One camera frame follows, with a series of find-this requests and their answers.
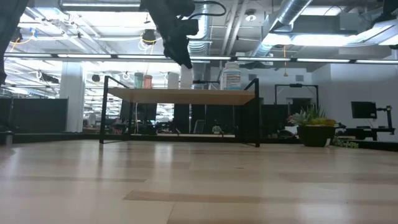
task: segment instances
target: light wood floor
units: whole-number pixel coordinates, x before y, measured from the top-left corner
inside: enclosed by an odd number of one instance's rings
[[[393,224],[398,153],[69,141],[0,148],[0,223]]]

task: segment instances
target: computer monitor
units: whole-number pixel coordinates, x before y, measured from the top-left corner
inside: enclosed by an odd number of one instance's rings
[[[351,102],[353,118],[377,119],[377,108],[375,102]]]

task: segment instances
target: wooden tabletop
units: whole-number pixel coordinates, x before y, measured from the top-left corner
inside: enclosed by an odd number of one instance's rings
[[[133,103],[176,103],[195,105],[244,105],[254,98],[253,91],[167,90],[110,88],[110,94]]]

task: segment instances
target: black planter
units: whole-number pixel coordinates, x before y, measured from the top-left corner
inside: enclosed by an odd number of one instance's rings
[[[299,126],[298,136],[304,146],[326,147],[333,142],[335,128],[326,126]]]

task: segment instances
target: white pillar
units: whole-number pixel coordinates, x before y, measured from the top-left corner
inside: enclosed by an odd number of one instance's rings
[[[68,101],[68,132],[83,131],[86,74],[81,62],[63,62],[60,98]]]

